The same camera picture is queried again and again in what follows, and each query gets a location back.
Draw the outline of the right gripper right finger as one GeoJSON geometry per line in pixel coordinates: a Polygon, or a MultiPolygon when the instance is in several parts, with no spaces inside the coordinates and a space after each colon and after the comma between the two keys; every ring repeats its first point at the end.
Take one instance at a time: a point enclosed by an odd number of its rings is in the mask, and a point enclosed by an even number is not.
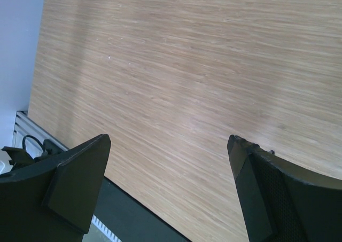
{"type": "Polygon", "coordinates": [[[341,180],[237,135],[227,150],[249,241],[341,241],[341,180]]]}

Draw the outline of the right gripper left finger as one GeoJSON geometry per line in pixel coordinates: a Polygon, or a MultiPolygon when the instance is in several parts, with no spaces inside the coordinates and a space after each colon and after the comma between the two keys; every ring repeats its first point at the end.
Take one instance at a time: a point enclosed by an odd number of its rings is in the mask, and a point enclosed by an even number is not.
{"type": "Polygon", "coordinates": [[[111,148],[107,134],[1,175],[1,241],[81,241],[111,148]]]}

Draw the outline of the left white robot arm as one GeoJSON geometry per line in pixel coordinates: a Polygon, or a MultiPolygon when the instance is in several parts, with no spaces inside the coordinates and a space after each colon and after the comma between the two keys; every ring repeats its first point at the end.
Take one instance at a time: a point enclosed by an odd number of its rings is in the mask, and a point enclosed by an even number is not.
{"type": "Polygon", "coordinates": [[[41,143],[36,137],[26,135],[22,139],[22,148],[5,146],[1,149],[1,175],[5,175],[13,170],[30,166],[32,164],[48,159],[53,155],[62,153],[63,150],[50,139],[45,139],[41,143]],[[32,157],[26,149],[26,140],[32,139],[42,150],[41,155],[32,157]]]}

